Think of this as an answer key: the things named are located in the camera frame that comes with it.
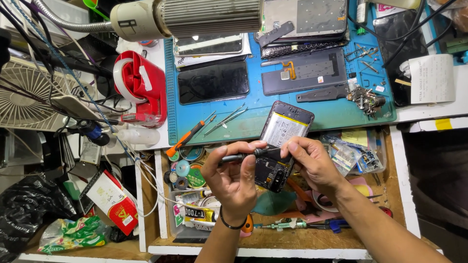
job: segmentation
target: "red tape dispenser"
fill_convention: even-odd
[[[114,65],[116,91],[137,105],[137,113],[122,115],[122,122],[161,127],[167,118],[166,75],[134,51],[125,51]]]

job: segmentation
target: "black bracelet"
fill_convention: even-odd
[[[242,223],[241,226],[236,226],[236,227],[230,226],[228,223],[226,223],[226,222],[224,221],[224,218],[223,218],[223,206],[221,206],[221,207],[219,208],[219,217],[221,217],[221,221],[223,222],[223,224],[224,224],[225,226],[227,226],[228,228],[232,229],[232,230],[239,230],[239,229],[241,229],[241,228],[245,225],[245,223],[247,223],[247,217],[246,217],[246,218],[245,218],[245,221]]]

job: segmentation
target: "black screwdriver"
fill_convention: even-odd
[[[275,151],[275,150],[279,150],[280,148],[274,148],[274,149],[260,149],[260,148],[257,148],[255,149],[255,151],[252,153],[253,155],[255,156],[260,156],[260,155],[263,155],[263,154],[266,154],[268,152],[271,152],[271,151]],[[243,161],[245,159],[245,157],[249,156],[250,153],[238,153],[238,154],[235,154],[235,155],[228,155],[228,156],[225,156],[223,157],[223,159],[218,163],[218,167],[221,167],[223,166],[223,164],[225,162],[231,162],[231,161]]]

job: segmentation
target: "electric fan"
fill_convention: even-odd
[[[49,78],[47,70],[41,69]],[[3,66],[0,76],[0,85],[21,93],[24,93],[20,89],[23,88],[45,102],[48,101],[51,85],[33,63],[11,58]],[[70,89],[78,86],[70,75],[64,78],[62,73],[55,72],[52,82],[61,92],[68,94],[65,81]],[[52,97],[62,95],[57,89],[52,89]],[[54,132],[63,126],[63,119],[64,116],[56,113],[49,105],[0,87],[0,127]]]

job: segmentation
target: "blue cable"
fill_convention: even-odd
[[[47,40],[47,38],[44,37],[44,35],[42,34],[42,32],[36,27],[36,25],[28,18],[28,16],[23,12],[23,10],[19,7],[19,5],[16,3],[15,0],[11,0],[12,4],[16,7],[16,9],[18,9],[18,11],[21,13],[21,15],[26,19],[26,21],[28,21],[28,23],[32,26],[32,28],[38,33],[38,35],[42,38],[42,40],[44,40],[44,42],[46,43],[46,45],[49,47],[49,49],[54,53],[54,55],[60,60],[60,62],[62,62],[62,64],[65,66],[65,69],[68,70],[68,72],[70,73],[70,75],[73,76],[73,78],[76,80],[76,82],[78,83],[78,85],[81,87],[81,89],[86,93],[86,96],[88,96],[89,100],[94,104],[94,106],[96,106],[96,109],[97,111],[101,114],[102,118],[104,119],[104,121],[106,122],[107,125],[109,125],[109,128],[110,130],[112,131],[112,133],[115,133],[115,130],[114,128],[112,127],[112,125],[109,123],[109,121],[107,120],[106,116],[104,115],[104,113],[101,111],[101,109],[99,108],[99,106],[96,104],[96,102],[93,100],[93,98],[91,97],[91,95],[89,94],[88,90],[83,86],[83,84],[80,82],[80,80],[76,77],[75,73],[73,73],[73,70],[70,69],[70,67],[65,63],[65,61],[62,59],[62,56],[60,54],[58,54],[55,49],[53,48],[52,44],[49,43],[49,41]],[[122,146],[122,148],[124,149],[125,153],[127,154],[128,158],[130,158],[132,160],[132,157],[130,156],[130,154],[128,153],[128,148],[124,146],[124,144],[122,143],[122,141],[116,136],[118,142],[120,143],[120,145]],[[138,156],[135,156],[135,161],[136,160],[139,160],[140,158]]]

